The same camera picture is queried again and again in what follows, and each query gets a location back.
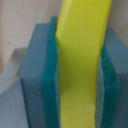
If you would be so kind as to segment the gripper teal padded left finger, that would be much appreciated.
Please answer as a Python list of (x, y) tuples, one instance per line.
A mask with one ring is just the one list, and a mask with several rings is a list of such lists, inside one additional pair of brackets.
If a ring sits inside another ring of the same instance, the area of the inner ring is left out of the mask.
[(60, 128), (56, 17), (35, 26), (0, 76), (0, 128)]

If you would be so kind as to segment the gripper teal padded right finger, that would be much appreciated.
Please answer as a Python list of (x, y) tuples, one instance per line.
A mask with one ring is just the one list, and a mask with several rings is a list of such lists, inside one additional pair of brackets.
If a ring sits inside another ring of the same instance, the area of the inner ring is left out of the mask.
[(128, 47), (112, 28), (98, 64), (97, 128), (128, 128)]

